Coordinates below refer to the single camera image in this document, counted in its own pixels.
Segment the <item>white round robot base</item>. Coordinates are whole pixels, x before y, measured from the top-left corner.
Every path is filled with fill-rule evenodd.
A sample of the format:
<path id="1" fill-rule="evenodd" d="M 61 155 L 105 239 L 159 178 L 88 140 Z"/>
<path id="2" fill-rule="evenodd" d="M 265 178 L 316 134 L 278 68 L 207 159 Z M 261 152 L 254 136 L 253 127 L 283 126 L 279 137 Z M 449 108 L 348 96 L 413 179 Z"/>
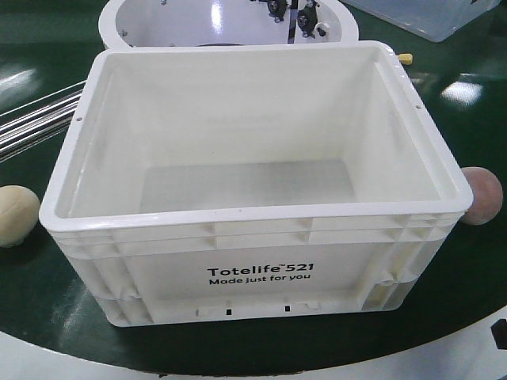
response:
<path id="1" fill-rule="evenodd" d="M 110 1 L 98 31 L 106 48 L 355 42 L 339 1 Z"/>

